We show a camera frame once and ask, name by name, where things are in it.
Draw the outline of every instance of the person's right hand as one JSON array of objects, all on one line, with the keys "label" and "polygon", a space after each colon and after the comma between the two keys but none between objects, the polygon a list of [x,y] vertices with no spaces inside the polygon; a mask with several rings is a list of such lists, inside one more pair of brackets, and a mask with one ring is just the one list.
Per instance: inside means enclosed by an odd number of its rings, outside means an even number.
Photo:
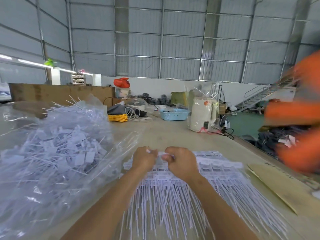
[{"label": "person's right hand", "polygon": [[168,168],[174,176],[189,184],[200,175],[196,157],[187,148],[170,146],[165,152],[168,154],[162,155],[162,159],[168,162]]}]

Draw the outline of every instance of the corrugated metal wall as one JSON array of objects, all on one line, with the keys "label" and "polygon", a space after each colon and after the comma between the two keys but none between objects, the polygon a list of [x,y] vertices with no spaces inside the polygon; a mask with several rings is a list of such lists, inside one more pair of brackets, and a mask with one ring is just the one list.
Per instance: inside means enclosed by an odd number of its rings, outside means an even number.
[{"label": "corrugated metal wall", "polygon": [[318,0],[70,0],[77,69],[271,84],[320,47]]},{"label": "corrugated metal wall", "polygon": [[[32,62],[51,58],[70,69],[66,0],[0,0],[0,53]],[[9,83],[46,82],[43,68],[0,61],[0,78]]]}]

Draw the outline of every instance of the hand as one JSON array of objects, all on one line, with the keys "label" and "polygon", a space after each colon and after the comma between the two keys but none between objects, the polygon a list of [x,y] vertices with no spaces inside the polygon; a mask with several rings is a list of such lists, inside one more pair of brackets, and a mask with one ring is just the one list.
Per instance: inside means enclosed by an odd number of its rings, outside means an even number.
[{"label": "hand", "polygon": [[169,170],[174,176],[189,184],[200,175],[196,157],[187,148],[170,146],[165,152],[170,155],[162,155],[162,159],[168,162]]},{"label": "hand", "polygon": [[139,147],[133,154],[132,168],[147,173],[152,170],[157,157],[158,150],[151,150],[150,147],[146,146]]}]

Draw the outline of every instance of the yellow rope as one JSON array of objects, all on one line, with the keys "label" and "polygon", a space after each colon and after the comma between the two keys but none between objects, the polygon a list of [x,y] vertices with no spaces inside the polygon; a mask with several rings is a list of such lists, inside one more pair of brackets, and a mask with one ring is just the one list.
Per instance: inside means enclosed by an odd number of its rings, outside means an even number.
[{"label": "yellow rope", "polygon": [[109,121],[126,122],[128,116],[126,114],[108,115]]}]

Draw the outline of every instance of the red plastic bag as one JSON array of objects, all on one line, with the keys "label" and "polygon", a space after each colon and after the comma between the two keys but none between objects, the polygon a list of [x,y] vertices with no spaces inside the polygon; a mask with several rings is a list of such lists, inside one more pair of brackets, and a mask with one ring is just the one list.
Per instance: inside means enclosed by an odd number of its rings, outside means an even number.
[{"label": "red plastic bag", "polygon": [[127,77],[116,78],[114,79],[113,84],[119,88],[130,88],[130,83],[128,79],[129,78]]}]

